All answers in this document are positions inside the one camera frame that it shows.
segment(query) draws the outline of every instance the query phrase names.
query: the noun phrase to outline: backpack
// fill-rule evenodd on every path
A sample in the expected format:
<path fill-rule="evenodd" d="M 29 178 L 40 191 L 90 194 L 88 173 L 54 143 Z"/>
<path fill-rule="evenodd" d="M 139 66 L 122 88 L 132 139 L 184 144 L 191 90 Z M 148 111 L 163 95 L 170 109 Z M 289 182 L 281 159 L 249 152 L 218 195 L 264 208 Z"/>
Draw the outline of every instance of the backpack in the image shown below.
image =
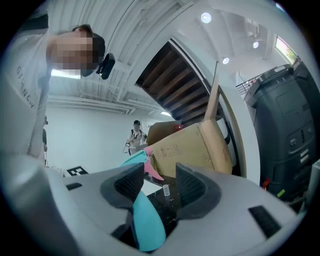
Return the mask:
<path fill-rule="evenodd" d="M 131 129 L 131 136 L 134 135 L 134 129 Z"/>

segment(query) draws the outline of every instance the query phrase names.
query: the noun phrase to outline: window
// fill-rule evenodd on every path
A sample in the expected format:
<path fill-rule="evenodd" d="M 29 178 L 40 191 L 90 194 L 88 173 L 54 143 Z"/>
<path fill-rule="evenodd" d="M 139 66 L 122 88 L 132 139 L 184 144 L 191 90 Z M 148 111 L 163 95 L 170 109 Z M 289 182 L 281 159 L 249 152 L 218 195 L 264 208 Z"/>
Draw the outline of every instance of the window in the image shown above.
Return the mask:
<path fill-rule="evenodd" d="M 276 38 L 275 48 L 277 48 L 286 57 L 291 65 L 293 65 L 298 58 L 294 51 L 289 47 L 289 45 L 287 45 L 287 43 L 283 41 L 279 36 Z"/>

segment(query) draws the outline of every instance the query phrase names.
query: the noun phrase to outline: person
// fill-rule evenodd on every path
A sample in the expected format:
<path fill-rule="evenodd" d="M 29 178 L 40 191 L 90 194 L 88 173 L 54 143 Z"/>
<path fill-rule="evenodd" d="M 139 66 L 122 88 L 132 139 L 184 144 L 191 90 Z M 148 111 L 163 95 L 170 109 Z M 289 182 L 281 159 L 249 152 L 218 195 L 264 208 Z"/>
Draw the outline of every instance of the person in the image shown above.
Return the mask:
<path fill-rule="evenodd" d="M 106 46 L 88 24 L 56 35 L 48 34 L 48 26 L 34 29 L 26 24 L 0 64 L 0 153 L 41 159 L 52 69 L 78 70 L 88 76 L 102 62 Z"/>
<path fill-rule="evenodd" d="M 133 122 L 133 129 L 130 131 L 128 135 L 128 139 L 126 140 L 129 146 L 129 155 L 133 155 L 137 152 L 137 146 L 141 145 L 141 141 L 145 142 L 147 139 L 147 135 L 140 129 L 140 121 L 135 120 Z"/>
<path fill-rule="evenodd" d="M 45 154 L 48 151 L 48 147 L 47 147 L 47 132 L 46 132 L 46 129 L 45 129 L 45 125 L 47 125 L 47 124 L 48 124 L 48 118 L 47 118 L 47 116 L 45 116 L 44 117 L 44 122 L 43 122 L 43 130 L 42 130 L 43 151 L 41 152 L 42 153 L 41 159 L 43 159 L 44 166 L 47 166 L 47 159 L 45 157 Z"/>

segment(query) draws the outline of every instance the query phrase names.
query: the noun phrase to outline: wooden staircase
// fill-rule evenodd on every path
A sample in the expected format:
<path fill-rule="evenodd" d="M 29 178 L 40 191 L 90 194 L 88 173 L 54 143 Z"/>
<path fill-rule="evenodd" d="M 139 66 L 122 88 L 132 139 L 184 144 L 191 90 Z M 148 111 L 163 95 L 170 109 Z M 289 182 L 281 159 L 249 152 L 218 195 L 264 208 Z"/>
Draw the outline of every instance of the wooden staircase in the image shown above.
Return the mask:
<path fill-rule="evenodd" d="M 136 83 L 186 127 L 205 116 L 209 93 L 169 42 L 154 56 Z"/>

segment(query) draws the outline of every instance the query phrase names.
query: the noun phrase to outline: man in background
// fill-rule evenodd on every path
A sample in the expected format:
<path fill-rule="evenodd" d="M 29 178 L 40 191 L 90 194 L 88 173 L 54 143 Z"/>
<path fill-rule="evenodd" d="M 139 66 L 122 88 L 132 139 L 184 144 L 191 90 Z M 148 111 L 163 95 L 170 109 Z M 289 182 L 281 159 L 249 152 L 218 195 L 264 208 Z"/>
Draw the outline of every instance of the man in background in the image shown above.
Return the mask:
<path fill-rule="evenodd" d="M 140 125 L 141 124 L 139 120 L 135 120 L 133 122 L 133 129 L 130 131 L 128 139 L 126 140 L 126 143 L 130 144 L 130 156 L 137 152 L 137 146 L 141 145 L 141 141 L 145 142 L 147 139 L 147 135 L 144 134 L 142 130 L 140 130 Z"/>
<path fill-rule="evenodd" d="M 44 166 L 47 166 L 47 159 L 45 157 L 45 152 L 47 152 L 47 132 L 45 129 L 45 125 L 48 124 L 47 116 L 44 117 L 43 130 L 42 130 L 42 142 L 43 142 L 43 158 L 44 158 Z"/>

